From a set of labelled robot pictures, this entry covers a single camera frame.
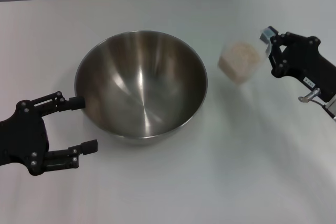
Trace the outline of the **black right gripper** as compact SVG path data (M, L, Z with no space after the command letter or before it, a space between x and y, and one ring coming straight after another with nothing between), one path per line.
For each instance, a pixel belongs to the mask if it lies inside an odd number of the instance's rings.
M335 96L335 66L320 55L321 41L317 37L280 34L268 26L264 29L264 42L271 43L269 61L274 77L294 77L311 91L319 88L322 101Z

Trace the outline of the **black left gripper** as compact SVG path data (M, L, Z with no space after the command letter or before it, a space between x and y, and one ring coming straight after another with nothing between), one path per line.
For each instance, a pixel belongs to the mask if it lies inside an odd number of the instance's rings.
M91 140L64 150L47 152L49 143L43 116L67 110L84 109L83 97L66 100L60 91L16 104L14 114L1 121L1 165L19 163L33 176L45 169L79 167L79 156L98 151L98 141Z

